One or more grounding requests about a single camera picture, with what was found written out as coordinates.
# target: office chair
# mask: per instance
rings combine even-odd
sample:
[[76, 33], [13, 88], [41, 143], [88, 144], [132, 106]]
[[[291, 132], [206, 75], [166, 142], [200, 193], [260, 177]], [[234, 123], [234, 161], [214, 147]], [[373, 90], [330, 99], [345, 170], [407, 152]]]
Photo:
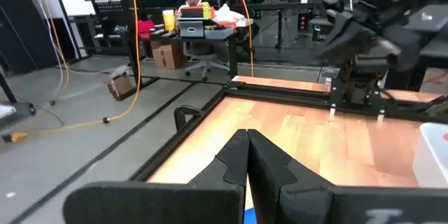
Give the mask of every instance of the office chair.
[[212, 67], [216, 67], [218, 69], [224, 69], [227, 72], [230, 71], [230, 69], [227, 66], [214, 62], [215, 60], [218, 59], [218, 56], [216, 54], [211, 53], [205, 55], [196, 55], [187, 48], [187, 43], [183, 43], [183, 54], [187, 57], [190, 57], [192, 60], [201, 60], [199, 63], [189, 66], [185, 69], [186, 76], [190, 75], [191, 70], [203, 68], [202, 81], [206, 82], [208, 81], [207, 72], [209, 72]]

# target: concrete floor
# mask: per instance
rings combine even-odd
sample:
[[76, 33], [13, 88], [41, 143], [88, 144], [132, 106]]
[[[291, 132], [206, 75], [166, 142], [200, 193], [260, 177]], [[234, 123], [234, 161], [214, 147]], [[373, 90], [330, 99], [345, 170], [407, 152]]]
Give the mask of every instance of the concrete floor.
[[[294, 64], [308, 62], [313, 56], [299, 43], [285, 42], [284, 50], [274, 49], [277, 35], [275, 16], [266, 16], [260, 23], [260, 37], [255, 38], [257, 58], [290, 61]], [[297, 26], [288, 23], [290, 32]], [[80, 71], [102, 71], [128, 63], [126, 57], [93, 57], [71, 66]], [[141, 62], [142, 76], [159, 76], [163, 79], [146, 87], [131, 113], [109, 125], [96, 125], [54, 134], [31, 135], [18, 143], [0, 143], [0, 223], [63, 223], [61, 206], [64, 198], [74, 189], [93, 181], [123, 181], [128, 179], [161, 145], [175, 133], [173, 111], [179, 105], [202, 107], [220, 90], [220, 85], [198, 83], [200, 71], [185, 76], [182, 69], [156, 69], [152, 62]], [[239, 64], [239, 74], [250, 76], [248, 64]], [[312, 66], [255, 66], [256, 77], [282, 78], [296, 81], [324, 82], [334, 69]], [[59, 69], [44, 69], [8, 79], [15, 95], [44, 106], [54, 99], [59, 82]], [[448, 80], [434, 81], [443, 71], [429, 71], [429, 83], [424, 92], [446, 94]], [[102, 85], [106, 74], [72, 73], [70, 84], [61, 94], [90, 90], [56, 103], [48, 110], [60, 117], [65, 125], [101, 120], [125, 111], [132, 98], [119, 102], [112, 99]], [[221, 70], [212, 69], [210, 83], [225, 83], [230, 77]], [[14, 132], [29, 127], [30, 121], [16, 124]], [[60, 122], [49, 113], [42, 113], [34, 121], [37, 129], [54, 129]], [[3, 125], [2, 133], [10, 132]]]

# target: man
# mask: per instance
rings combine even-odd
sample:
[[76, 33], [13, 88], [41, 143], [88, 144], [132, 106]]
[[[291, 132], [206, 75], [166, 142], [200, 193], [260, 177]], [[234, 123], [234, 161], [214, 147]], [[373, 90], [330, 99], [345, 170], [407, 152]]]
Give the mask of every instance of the man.
[[[201, 0], [187, 0], [185, 5], [182, 5], [177, 13], [181, 13], [182, 8], [202, 5]], [[218, 58], [228, 66], [229, 49], [225, 43], [191, 43], [190, 49], [196, 55], [205, 55], [209, 53], [217, 54]]]

